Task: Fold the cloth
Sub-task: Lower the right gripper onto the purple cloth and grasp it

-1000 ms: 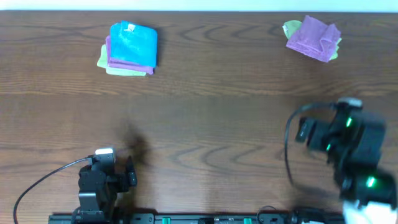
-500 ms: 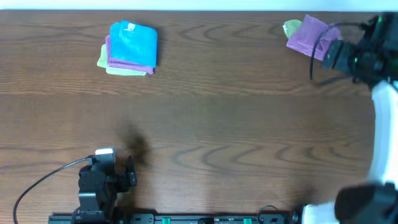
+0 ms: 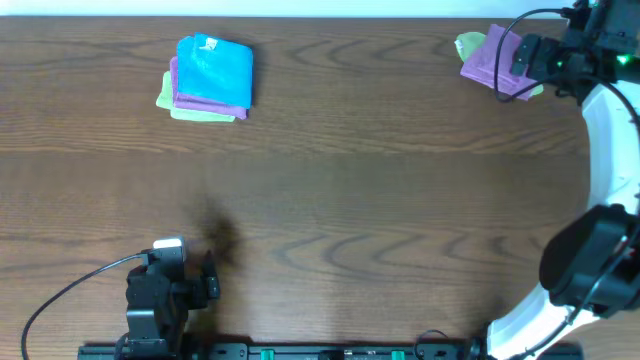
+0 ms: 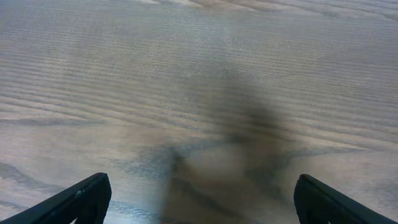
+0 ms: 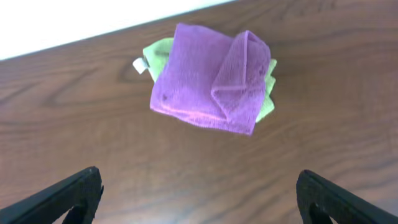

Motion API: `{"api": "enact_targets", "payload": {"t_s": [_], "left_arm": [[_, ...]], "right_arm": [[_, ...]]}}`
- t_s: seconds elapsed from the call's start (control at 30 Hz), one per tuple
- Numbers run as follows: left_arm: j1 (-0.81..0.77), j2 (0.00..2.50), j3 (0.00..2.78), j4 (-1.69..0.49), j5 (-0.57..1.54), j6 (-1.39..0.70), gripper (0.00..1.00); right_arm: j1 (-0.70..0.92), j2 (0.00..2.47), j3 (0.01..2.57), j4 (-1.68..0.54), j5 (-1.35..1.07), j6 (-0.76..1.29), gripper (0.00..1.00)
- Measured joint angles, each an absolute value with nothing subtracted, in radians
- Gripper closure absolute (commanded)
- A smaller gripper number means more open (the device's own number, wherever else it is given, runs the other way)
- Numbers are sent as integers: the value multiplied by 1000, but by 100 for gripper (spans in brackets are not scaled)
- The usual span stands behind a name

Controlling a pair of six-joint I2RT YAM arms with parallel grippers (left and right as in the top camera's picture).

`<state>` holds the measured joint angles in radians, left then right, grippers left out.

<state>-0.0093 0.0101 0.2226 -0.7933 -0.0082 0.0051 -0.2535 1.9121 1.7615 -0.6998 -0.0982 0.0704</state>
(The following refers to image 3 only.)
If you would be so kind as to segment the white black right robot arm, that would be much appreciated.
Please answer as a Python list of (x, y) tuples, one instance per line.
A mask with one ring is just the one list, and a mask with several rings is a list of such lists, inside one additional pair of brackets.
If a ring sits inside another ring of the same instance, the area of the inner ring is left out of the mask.
[(576, 99), (588, 209), (549, 241), (538, 284), (470, 343), (469, 359), (539, 359), (575, 329), (639, 307), (639, 4), (577, 1), (557, 13), (564, 37), (525, 36), (510, 72)]

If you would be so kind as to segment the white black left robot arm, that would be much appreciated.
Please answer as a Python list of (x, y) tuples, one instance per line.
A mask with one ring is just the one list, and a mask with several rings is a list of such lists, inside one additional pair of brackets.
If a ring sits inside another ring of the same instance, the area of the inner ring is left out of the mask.
[(188, 275), (182, 247), (141, 252), (142, 264), (127, 275), (128, 332), (115, 345), (115, 359), (179, 359), (191, 310), (220, 296), (215, 260), (208, 252)]

